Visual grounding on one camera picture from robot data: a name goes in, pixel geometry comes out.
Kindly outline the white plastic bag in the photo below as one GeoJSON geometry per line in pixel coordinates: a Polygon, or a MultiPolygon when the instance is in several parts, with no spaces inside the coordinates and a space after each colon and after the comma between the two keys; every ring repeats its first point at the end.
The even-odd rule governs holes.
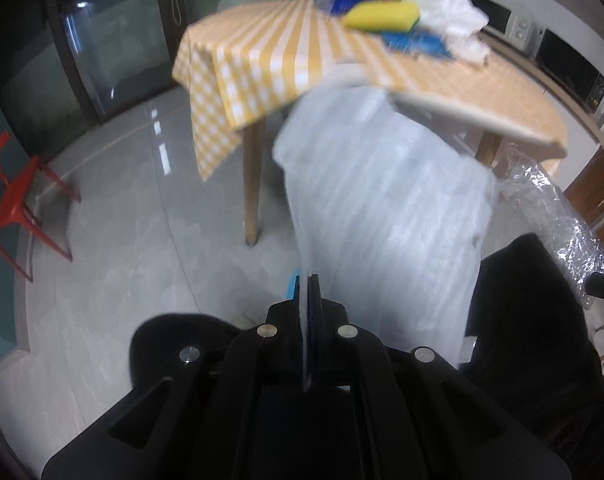
{"type": "Polygon", "coordinates": [[[275,145],[302,270],[388,347],[458,365],[497,200],[488,168],[371,87],[317,88],[275,145]]]}

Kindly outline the red plastic chair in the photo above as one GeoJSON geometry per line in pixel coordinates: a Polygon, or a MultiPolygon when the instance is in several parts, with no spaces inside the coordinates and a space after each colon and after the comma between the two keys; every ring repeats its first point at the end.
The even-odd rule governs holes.
{"type": "MultiPolygon", "coordinates": [[[[11,140],[10,133],[3,131],[0,133],[0,153],[11,140]]],[[[13,179],[10,180],[0,167],[0,182],[4,185],[4,190],[0,198],[0,231],[8,226],[20,226],[26,229],[34,237],[39,238],[44,244],[53,249],[67,261],[72,262],[73,256],[70,252],[56,244],[52,238],[41,229],[41,221],[36,214],[27,205],[27,195],[35,181],[35,178],[41,172],[61,188],[61,190],[76,203],[81,202],[81,196],[78,191],[66,184],[44,161],[35,156],[26,162],[25,167],[13,179]]],[[[28,274],[0,245],[0,256],[6,260],[12,268],[28,282],[32,282],[32,274],[28,274]]]]}

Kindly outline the clear plastic wrap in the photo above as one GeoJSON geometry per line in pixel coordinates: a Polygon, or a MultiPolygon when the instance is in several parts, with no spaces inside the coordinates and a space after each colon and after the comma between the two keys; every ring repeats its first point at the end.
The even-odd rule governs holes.
{"type": "Polygon", "coordinates": [[[418,6],[417,26],[438,36],[453,58],[475,66],[488,62],[491,48],[478,37],[488,16],[471,0],[405,1],[418,6]]]}

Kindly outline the blue torn wrapper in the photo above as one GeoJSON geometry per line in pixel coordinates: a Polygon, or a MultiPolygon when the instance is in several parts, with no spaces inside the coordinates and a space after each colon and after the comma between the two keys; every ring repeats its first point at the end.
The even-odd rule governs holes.
{"type": "Polygon", "coordinates": [[[453,59],[453,55],[449,53],[444,41],[431,32],[423,30],[383,32],[381,40],[391,51],[403,54],[424,54],[432,56],[432,58],[444,58],[444,60],[453,59]]]}

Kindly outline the white microwave oven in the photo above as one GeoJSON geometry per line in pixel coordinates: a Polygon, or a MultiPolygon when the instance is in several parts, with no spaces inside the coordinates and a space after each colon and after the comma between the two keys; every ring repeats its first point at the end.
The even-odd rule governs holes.
{"type": "Polygon", "coordinates": [[[520,52],[528,52],[534,32],[533,18],[524,11],[511,9],[496,0],[471,0],[488,17],[487,32],[520,52]]]}

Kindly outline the blue trash basket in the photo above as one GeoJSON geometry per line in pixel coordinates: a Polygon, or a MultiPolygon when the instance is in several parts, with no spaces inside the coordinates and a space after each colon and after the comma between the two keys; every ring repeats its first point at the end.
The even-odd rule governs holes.
{"type": "Polygon", "coordinates": [[[302,282],[302,270],[297,268],[293,271],[291,278],[289,279],[287,292],[285,293],[286,300],[296,300],[299,298],[302,282]]]}

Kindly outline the yellow green sponge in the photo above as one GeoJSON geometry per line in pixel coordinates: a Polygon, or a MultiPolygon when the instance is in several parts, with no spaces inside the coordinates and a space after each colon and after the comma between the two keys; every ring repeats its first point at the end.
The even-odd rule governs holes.
{"type": "Polygon", "coordinates": [[[342,24],[363,32],[409,32],[419,21],[420,9],[410,0],[371,0],[349,10],[342,24]]]}

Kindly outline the person's black trouser leg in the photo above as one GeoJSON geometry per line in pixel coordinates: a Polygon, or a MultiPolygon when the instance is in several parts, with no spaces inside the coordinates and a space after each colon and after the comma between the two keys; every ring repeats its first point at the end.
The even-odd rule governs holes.
{"type": "Polygon", "coordinates": [[[568,466],[604,479],[604,375],[583,308],[537,235],[484,258],[462,373],[568,466]]]}

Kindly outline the black toaster oven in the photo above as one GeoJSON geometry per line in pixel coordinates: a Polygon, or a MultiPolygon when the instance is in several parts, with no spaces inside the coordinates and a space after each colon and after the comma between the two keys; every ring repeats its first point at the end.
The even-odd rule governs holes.
{"type": "Polygon", "coordinates": [[[604,76],[582,54],[546,29],[535,61],[589,112],[596,112],[604,98],[604,76]]]}

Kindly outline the round table with checkered cloth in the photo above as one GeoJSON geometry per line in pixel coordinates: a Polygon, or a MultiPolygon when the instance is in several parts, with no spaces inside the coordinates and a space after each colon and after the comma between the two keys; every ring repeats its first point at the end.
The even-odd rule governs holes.
{"type": "Polygon", "coordinates": [[[401,54],[377,36],[346,29],[311,0],[239,4],[186,29],[173,77],[188,92],[201,177],[210,177],[238,146],[244,148],[247,245],[259,237],[267,116],[340,72],[362,76],[403,103],[481,129],[476,157],[485,164],[506,139],[540,146],[543,160],[568,154],[567,129],[552,104],[497,54],[481,67],[401,54]]]}

